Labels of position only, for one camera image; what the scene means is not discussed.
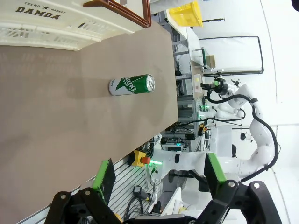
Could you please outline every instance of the soda can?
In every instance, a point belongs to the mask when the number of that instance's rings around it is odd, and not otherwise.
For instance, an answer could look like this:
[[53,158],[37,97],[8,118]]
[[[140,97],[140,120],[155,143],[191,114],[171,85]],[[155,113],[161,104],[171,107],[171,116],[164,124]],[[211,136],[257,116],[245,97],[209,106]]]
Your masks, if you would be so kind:
[[113,96],[153,92],[155,80],[152,75],[132,76],[111,80],[109,91]]

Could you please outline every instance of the black bracket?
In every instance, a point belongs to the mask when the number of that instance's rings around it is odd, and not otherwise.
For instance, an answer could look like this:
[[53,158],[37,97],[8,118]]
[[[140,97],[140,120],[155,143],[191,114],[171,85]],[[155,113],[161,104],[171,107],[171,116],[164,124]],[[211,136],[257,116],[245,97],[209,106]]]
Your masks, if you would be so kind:
[[85,188],[75,195],[66,191],[55,194],[45,224],[75,224],[87,216],[97,223],[121,223],[97,191]]

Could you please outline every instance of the white wall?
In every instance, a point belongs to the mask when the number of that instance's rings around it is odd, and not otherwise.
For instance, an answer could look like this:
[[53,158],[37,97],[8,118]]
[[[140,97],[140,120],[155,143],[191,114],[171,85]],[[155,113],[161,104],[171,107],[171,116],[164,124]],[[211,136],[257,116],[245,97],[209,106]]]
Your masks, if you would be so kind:
[[[277,131],[281,152],[273,168],[274,172],[265,172],[257,178],[272,188],[271,195],[283,223],[298,223],[296,202],[299,196],[296,189],[299,187],[299,116],[296,116],[296,90],[299,75],[296,65],[299,61],[299,12],[292,8],[290,0],[262,0],[263,8],[259,0],[211,0],[200,1],[199,4],[204,20],[225,18],[225,21],[204,23],[203,28],[194,28],[199,38],[245,35],[260,37],[264,73],[228,79],[239,78],[243,84],[251,86],[263,106],[264,120],[272,125],[274,132]],[[248,113],[242,123],[247,126],[252,120],[249,104],[244,109]],[[233,142],[238,147],[238,157],[247,159],[256,146],[254,142],[241,142],[240,132],[235,131]]]

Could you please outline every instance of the black cable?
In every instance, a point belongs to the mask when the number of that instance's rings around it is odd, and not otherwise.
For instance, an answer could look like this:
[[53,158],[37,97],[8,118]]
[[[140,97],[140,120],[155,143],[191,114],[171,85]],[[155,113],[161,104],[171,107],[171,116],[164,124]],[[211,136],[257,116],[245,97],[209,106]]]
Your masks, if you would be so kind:
[[[251,99],[249,99],[248,97],[246,97],[244,95],[241,95],[241,94],[236,94],[236,95],[230,96],[230,97],[228,97],[226,99],[222,99],[222,100],[212,100],[210,98],[210,95],[211,95],[211,92],[208,91],[208,93],[207,93],[207,99],[208,99],[208,101],[210,101],[213,104],[225,103],[225,102],[227,102],[227,101],[229,101],[231,99],[234,99],[234,98],[243,98],[243,99],[247,100],[249,103],[252,103]],[[277,159],[278,159],[278,143],[277,143],[277,139],[276,139],[275,133],[272,130],[272,128],[266,122],[264,122],[262,119],[260,119],[256,115],[256,108],[254,107],[254,105],[252,106],[252,116],[253,116],[253,118],[255,120],[257,120],[258,122],[260,122],[262,125],[264,125],[270,131],[270,133],[272,135],[272,138],[273,138],[273,142],[274,142],[274,152],[275,152],[275,154],[274,154],[273,160],[269,164],[265,165],[263,168],[259,169],[258,171],[256,171],[256,172],[248,175],[247,177],[244,177],[243,179],[241,179],[241,182],[248,181],[251,178],[259,175],[263,171],[268,170],[269,168],[273,167],[274,164],[276,163]]]
[[225,99],[225,98],[223,98],[220,94],[218,94],[218,96],[219,96],[221,99]]
[[130,206],[131,206],[131,204],[133,203],[133,201],[135,201],[135,200],[138,200],[138,201],[139,201],[139,204],[140,204],[140,213],[141,213],[141,214],[144,214],[142,200],[141,200],[140,198],[138,198],[138,197],[133,197],[133,198],[129,201],[128,205],[127,205],[126,213],[125,213],[125,217],[124,217],[124,220],[125,220],[125,221],[129,219],[129,210],[130,210]]
[[186,127],[183,127],[183,126],[181,126],[183,129],[186,129],[186,130],[188,130],[189,132],[192,132],[192,133],[194,133],[194,131],[191,131],[189,128],[186,128]]
[[241,117],[241,118],[238,118],[238,119],[228,119],[228,120],[219,120],[219,119],[217,119],[217,118],[206,118],[206,119],[204,119],[204,120],[194,120],[194,121],[190,121],[190,122],[188,122],[188,123],[185,123],[185,124],[179,124],[178,125],[178,127],[179,126],[182,126],[182,125],[188,125],[188,124],[191,124],[191,123],[195,123],[195,122],[207,122],[208,120],[215,120],[215,121],[219,121],[219,122],[224,122],[224,123],[229,123],[230,121],[238,121],[238,120],[243,120],[245,117],[246,117],[246,112],[243,110],[243,109],[239,109],[240,111],[243,111],[243,113],[244,113],[244,116],[243,117]]

